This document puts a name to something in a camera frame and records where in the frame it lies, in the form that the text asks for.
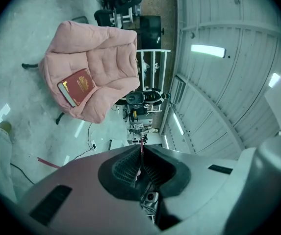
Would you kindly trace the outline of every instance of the gray floor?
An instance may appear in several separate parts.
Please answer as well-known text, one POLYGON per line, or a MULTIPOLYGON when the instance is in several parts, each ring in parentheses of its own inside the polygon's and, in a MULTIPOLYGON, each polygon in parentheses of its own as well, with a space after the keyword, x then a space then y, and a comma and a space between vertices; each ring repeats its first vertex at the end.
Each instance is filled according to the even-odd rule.
MULTIPOLYGON (((67 160, 88 150, 90 123, 64 116, 42 77, 35 70, 24 70, 21 63, 37 63, 43 57, 61 21, 85 15, 96 24, 93 14, 101 6, 96 0, 13 0, 0 17, 0 121, 12 126, 12 163, 38 182, 54 168, 37 160, 40 157, 62 166, 67 160)), ((119 112, 110 110, 105 121, 92 124, 90 138, 97 144, 92 155, 107 150, 110 139, 126 139, 126 124, 119 112)), ((31 187, 12 168, 18 198, 31 187)))

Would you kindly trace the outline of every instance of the black cable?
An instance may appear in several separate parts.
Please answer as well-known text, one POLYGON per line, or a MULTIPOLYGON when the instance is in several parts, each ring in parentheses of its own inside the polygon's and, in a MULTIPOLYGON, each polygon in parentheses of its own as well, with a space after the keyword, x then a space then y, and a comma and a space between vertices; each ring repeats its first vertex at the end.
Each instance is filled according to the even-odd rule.
POLYGON ((89 128, 88 128, 88 146, 89 146, 90 149, 92 149, 92 148, 90 147, 90 144, 89 144, 89 130, 90 130, 91 125, 92 125, 92 123, 89 125, 89 128))
POLYGON ((93 147, 92 147, 90 150, 87 150, 87 151, 85 151, 84 153, 82 153, 82 154, 78 155, 78 156, 77 156, 77 157, 75 157, 72 161, 74 161, 76 158, 78 158, 78 157, 82 156, 82 155, 83 155, 83 154, 85 154, 86 152, 91 151, 92 149, 95 149, 95 148, 96 148, 96 146, 95 146, 95 145, 93 145, 93 147))
POLYGON ((14 166, 15 168, 17 168, 18 170, 20 170, 20 171, 23 173, 23 175, 34 185, 34 182, 32 182, 32 181, 26 176, 26 174, 23 172, 22 169, 20 169, 18 166, 14 165, 14 164, 12 164, 12 163, 11 163, 11 165, 14 166))

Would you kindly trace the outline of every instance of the metal beam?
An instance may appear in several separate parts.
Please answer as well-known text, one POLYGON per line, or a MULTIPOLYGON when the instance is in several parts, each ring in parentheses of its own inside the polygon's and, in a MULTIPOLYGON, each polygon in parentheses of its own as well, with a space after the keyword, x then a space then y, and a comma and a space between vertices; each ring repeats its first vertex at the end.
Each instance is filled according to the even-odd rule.
POLYGON ((190 154, 195 154, 196 151, 195 151, 195 149, 193 147, 193 144, 191 143, 190 138, 189 138, 189 136, 188 136, 188 134, 187 134, 187 132, 185 130, 183 122, 181 121, 181 119, 180 119, 179 115, 177 114, 177 112, 172 107, 170 107, 170 109, 172 109, 173 113, 175 113, 176 117, 178 118, 179 124, 180 124, 182 130, 184 131, 183 137, 184 137, 184 139, 186 141, 186 144, 187 144, 187 146, 189 148, 190 154))
POLYGON ((198 26, 191 25, 191 26, 183 27, 181 30, 194 31, 197 28, 200 29, 202 27, 205 28, 233 27, 233 28, 240 28, 240 29, 249 29, 249 30, 259 31, 262 33, 266 33, 281 38, 281 29, 278 27, 274 27, 273 25, 267 23, 260 23, 255 21, 243 21, 243 20, 225 20, 225 21, 199 23, 198 26))
POLYGON ((244 149, 245 146, 242 142, 242 140, 240 139, 238 133, 236 132, 236 130, 234 129, 233 125, 230 123, 230 121, 228 120, 228 118, 224 115, 224 113, 219 109, 219 107, 201 90, 199 89, 196 85, 194 85, 192 82, 188 82, 187 79, 180 75, 177 74, 177 77, 180 78, 181 80, 183 80, 186 83, 186 86, 188 86, 189 88, 191 88, 194 92, 196 92, 196 94, 200 97, 200 99, 202 99, 208 106, 209 108, 212 110, 212 112, 214 113, 214 115, 219 119, 219 121, 223 124, 223 126, 225 127, 227 133, 229 134, 229 136, 232 138, 233 143, 236 146, 237 152, 240 154, 244 149))

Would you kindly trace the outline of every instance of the chair leg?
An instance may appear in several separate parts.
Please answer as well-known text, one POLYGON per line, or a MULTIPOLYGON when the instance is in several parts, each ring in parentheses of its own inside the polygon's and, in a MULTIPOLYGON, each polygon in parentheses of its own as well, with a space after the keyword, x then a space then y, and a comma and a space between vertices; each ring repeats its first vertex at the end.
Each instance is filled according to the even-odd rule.
POLYGON ((34 64, 34 65, 22 64, 22 67, 23 67, 24 69, 28 69, 28 68, 38 68, 38 64, 34 64))
POLYGON ((55 123, 56 123, 56 124, 59 124, 61 118, 62 118, 64 115, 65 115, 65 113, 62 112, 62 113, 58 116, 58 118, 56 119, 55 123))

